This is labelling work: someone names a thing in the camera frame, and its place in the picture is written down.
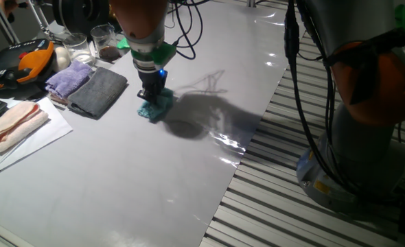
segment folded cloth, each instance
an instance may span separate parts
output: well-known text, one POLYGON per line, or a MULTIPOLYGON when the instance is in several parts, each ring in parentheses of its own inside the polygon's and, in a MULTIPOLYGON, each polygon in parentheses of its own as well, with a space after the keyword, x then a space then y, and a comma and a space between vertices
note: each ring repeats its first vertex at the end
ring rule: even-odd
POLYGON ((74 112, 99 119, 126 88, 127 79, 108 69, 98 68, 91 79, 68 97, 74 112))
POLYGON ((91 71, 90 66, 74 60, 68 68, 48 79, 45 89, 60 99, 67 99, 88 81, 91 71))
POLYGON ((21 102, 0 117, 0 153, 42 126, 48 114, 34 102, 21 102))
POLYGON ((157 96, 157 102, 155 104, 150 102, 143 102, 137 113, 141 117, 145 117, 150 120, 156 119, 159 115, 172 107, 174 102, 174 91, 164 88, 160 95, 157 96))
POLYGON ((50 93, 50 99, 54 100, 56 103, 67 105, 68 100, 67 99, 61 99, 58 96, 54 95, 53 93, 50 93))

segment yellow label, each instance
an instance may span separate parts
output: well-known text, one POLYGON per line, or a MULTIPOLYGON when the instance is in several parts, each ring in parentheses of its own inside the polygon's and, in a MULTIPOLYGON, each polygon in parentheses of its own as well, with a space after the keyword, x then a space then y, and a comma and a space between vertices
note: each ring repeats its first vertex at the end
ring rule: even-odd
POLYGON ((324 194, 328 194, 329 191, 331 190, 331 188, 327 185, 325 185, 324 183, 322 183, 319 180, 316 180, 314 183, 314 188, 318 189, 320 192, 324 193, 324 194))
POLYGON ((312 160, 312 157, 314 157, 314 152, 313 151, 310 152, 310 160, 312 160))

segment purple towel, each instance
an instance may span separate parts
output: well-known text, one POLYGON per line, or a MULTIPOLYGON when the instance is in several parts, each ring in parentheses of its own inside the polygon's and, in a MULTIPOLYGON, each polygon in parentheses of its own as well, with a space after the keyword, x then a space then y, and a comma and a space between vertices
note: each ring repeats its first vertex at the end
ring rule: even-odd
POLYGON ((70 94, 76 92, 85 82, 88 82, 88 74, 92 71, 90 66, 74 60, 63 71, 53 75, 45 87, 50 93, 61 99, 67 99, 70 94))

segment blue cloth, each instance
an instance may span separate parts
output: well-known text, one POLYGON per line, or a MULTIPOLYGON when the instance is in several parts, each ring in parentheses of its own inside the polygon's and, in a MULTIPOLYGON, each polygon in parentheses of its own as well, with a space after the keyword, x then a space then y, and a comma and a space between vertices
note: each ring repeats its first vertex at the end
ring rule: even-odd
POLYGON ((154 120, 167 109, 171 108, 173 104, 174 91, 170 89, 163 89, 160 95, 157 96, 157 102, 155 104, 145 101, 140 106, 137 113, 139 113, 139 116, 154 120))
POLYGON ((88 82, 91 71, 90 66, 74 60, 68 68, 48 79, 45 89, 60 99, 67 99, 88 82))

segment glass cup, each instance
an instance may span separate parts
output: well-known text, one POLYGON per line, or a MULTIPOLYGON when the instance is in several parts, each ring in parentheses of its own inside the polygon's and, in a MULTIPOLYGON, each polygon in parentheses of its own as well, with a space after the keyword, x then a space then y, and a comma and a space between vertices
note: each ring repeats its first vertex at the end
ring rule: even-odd
POLYGON ((70 34, 62 43, 67 49, 71 61, 76 59, 89 66, 95 64, 95 56, 91 54, 88 40, 84 34, 70 34))
POLYGON ((94 27, 91 30, 91 37, 93 37, 95 50, 101 59, 110 62, 121 57, 112 25, 105 24, 94 27))

